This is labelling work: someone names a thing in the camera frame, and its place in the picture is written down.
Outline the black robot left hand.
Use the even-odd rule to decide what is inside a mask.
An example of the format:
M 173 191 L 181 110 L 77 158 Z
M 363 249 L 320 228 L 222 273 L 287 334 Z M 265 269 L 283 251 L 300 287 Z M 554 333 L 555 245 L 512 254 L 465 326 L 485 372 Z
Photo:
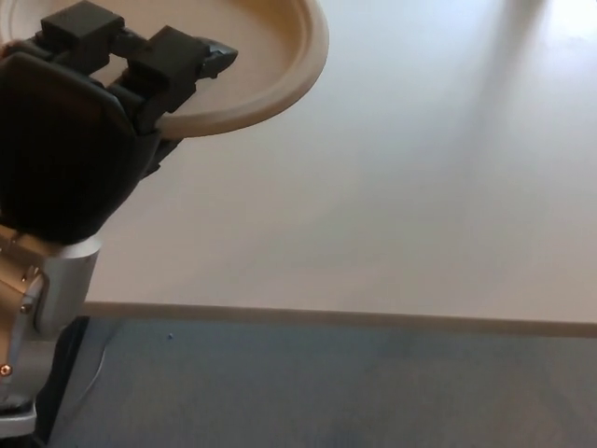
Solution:
M 159 120 L 238 52 L 164 27 L 150 38 L 89 1 L 1 53 L 1 222 L 71 245 L 95 235 L 178 146 Z

